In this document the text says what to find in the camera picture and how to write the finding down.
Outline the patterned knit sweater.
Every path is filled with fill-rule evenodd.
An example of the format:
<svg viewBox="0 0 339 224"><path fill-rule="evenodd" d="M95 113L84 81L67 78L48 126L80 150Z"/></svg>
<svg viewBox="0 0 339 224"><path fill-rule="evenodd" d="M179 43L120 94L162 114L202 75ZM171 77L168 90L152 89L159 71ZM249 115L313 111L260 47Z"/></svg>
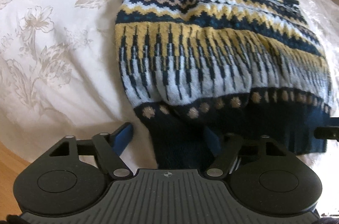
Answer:
<svg viewBox="0 0 339 224"><path fill-rule="evenodd" d="M205 170L227 133L324 153L333 88L296 0L122 0L119 70L162 169Z"/></svg>

